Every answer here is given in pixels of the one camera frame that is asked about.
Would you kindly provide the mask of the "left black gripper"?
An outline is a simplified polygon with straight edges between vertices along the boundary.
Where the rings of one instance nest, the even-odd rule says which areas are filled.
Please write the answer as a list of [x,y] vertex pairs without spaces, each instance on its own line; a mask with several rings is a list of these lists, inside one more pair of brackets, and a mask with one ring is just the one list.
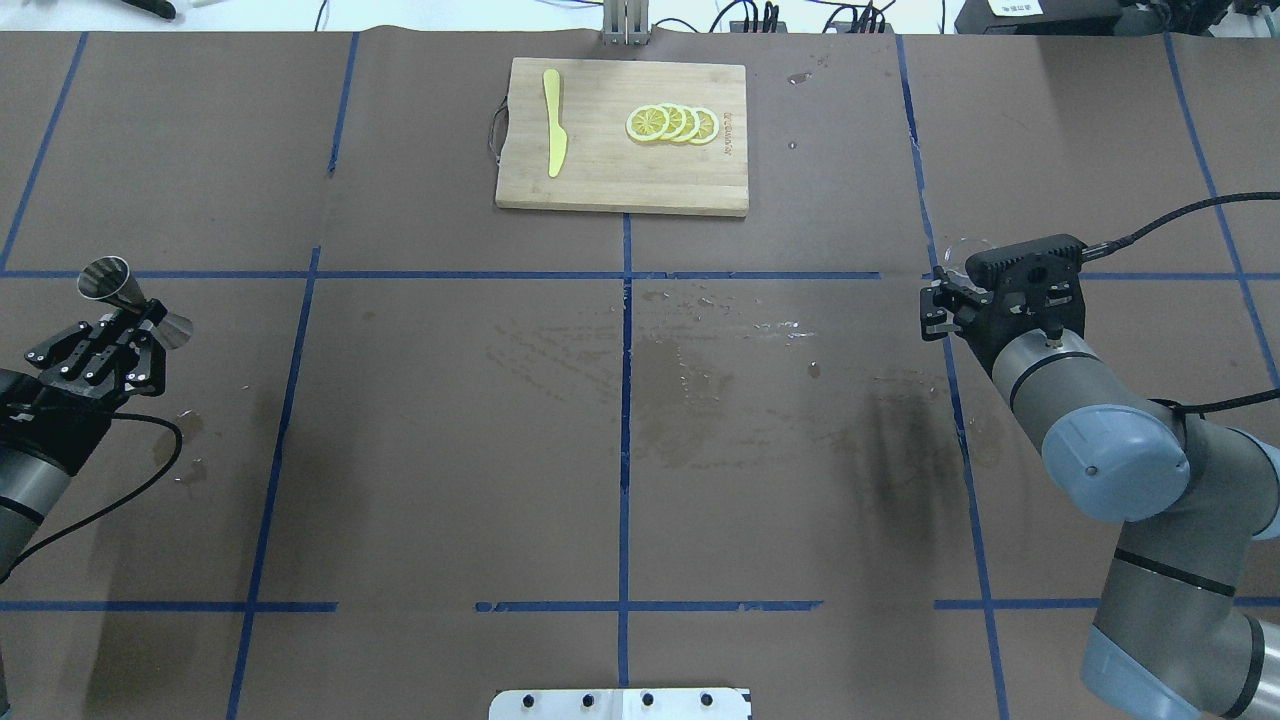
[[134,324],[124,310],[77,322],[33,346],[36,375],[3,370],[4,450],[78,471],[129,398],[164,393],[166,350],[152,336],[169,310],[151,299],[136,314]]

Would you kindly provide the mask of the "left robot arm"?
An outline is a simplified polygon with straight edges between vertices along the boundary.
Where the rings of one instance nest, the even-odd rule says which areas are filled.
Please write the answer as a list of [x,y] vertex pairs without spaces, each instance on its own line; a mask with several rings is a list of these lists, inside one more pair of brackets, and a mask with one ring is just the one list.
[[157,334],[169,311],[157,300],[118,307],[96,322],[77,322],[31,346],[35,373],[3,370],[1,530],[3,577],[36,551],[87,527],[147,489],[123,498],[49,538],[32,539],[115,421],[166,428],[172,421],[123,413],[134,396],[165,389],[166,350]]

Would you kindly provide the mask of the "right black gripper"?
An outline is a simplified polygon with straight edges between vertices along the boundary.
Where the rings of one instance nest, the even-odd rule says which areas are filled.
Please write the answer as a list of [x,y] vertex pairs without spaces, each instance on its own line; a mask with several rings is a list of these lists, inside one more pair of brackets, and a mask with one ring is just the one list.
[[948,270],[934,270],[920,290],[919,318],[925,342],[956,334],[988,375],[998,355],[1030,331],[1085,333],[1085,302],[1076,286],[1064,302],[1050,305],[1021,286],[1000,293],[968,284]]

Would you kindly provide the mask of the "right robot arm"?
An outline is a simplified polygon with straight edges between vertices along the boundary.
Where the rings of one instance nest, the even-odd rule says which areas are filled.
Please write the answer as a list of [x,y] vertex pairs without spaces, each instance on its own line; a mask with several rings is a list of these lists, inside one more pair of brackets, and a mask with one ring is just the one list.
[[963,338],[1050,479],[1088,518],[1121,527],[1083,684],[1138,719],[1275,719],[1277,625],[1235,598],[1251,546],[1277,537],[1277,450],[1140,397],[1076,314],[1038,315],[1030,299],[937,266],[922,333]]

